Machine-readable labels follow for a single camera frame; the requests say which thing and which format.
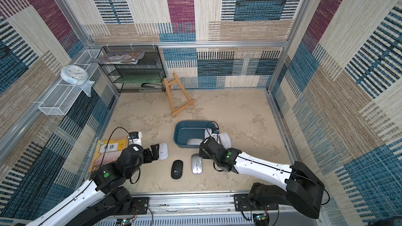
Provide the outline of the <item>white mouse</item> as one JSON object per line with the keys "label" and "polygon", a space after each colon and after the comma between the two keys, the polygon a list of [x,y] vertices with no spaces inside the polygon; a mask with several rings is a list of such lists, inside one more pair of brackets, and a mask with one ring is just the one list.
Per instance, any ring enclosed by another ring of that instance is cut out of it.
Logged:
{"label": "white mouse", "polygon": [[166,143],[159,144],[159,160],[166,160],[169,157],[169,149]]}
{"label": "white mouse", "polygon": [[230,137],[227,133],[223,132],[219,134],[219,143],[225,148],[230,149],[232,147],[232,143]]}

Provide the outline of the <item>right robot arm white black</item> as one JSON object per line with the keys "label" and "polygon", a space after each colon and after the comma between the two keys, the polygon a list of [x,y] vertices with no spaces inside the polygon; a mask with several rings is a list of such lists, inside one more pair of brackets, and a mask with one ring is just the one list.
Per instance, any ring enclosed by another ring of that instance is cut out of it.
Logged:
{"label": "right robot arm white black", "polygon": [[295,161],[288,165],[265,161],[238,149],[226,149],[212,137],[201,142],[200,151],[220,171],[249,175],[271,183],[253,184],[247,200],[256,206],[289,205],[309,218],[319,218],[325,185],[304,163]]}

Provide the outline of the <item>silver grey mouse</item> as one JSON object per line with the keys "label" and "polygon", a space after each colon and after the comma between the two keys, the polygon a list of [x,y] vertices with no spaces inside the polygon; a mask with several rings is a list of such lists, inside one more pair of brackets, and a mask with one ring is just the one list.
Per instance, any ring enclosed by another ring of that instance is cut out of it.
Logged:
{"label": "silver grey mouse", "polygon": [[192,155],[191,166],[193,174],[195,175],[201,174],[203,171],[203,159],[198,154]]}

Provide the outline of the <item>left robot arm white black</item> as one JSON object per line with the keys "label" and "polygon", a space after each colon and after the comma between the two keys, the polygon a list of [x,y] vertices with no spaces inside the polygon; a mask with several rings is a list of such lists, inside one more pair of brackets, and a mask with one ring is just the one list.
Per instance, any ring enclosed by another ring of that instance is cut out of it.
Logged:
{"label": "left robot arm white black", "polygon": [[92,226],[116,214],[134,215],[138,205],[124,183],[140,171],[143,153],[140,144],[129,145],[115,162],[100,166],[73,194],[28,225]]}

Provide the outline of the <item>light grey mouse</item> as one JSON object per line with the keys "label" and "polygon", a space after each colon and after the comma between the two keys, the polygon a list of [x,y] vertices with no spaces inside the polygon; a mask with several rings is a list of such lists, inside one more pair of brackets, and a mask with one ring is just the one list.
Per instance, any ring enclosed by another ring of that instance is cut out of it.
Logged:
{"label": "light grey mouse", "polygon": [[203,142],[203,139],[191,138],[191,139],[187,140],[186,145],[197,145],[197,146],[199,146],[202,142]]}

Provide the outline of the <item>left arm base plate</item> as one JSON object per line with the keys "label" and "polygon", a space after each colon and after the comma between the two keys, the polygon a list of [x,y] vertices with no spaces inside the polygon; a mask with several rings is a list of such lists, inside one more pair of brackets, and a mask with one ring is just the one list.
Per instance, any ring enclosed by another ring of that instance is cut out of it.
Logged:
{"label": "left arm base plate", "polygon": [[148,212],[149,197],[132,197],[126,215],[145,215]]}

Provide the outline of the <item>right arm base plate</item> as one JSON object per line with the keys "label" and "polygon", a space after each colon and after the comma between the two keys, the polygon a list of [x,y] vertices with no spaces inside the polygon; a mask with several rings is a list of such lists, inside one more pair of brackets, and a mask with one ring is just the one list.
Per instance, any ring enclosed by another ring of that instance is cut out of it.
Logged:
{"label": "right arm base plate", "polygon": [[278,210],[279,205],[268,202],[267,200],[261,200],[257,198],[249,198],[247,194],[234,194],[233,195],[234,206],[236,211],[263,211],[267,209]]}

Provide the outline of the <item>black mouse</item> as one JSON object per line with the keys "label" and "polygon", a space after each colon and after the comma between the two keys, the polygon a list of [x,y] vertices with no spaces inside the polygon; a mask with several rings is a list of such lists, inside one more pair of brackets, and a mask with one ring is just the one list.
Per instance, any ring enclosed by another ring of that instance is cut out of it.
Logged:
{"label": "black mouse", "polygon": [[182,177],[182,174],[183,174],[183,161],[175,160],[171,168],[171,178],[174,180],[178,180]]}

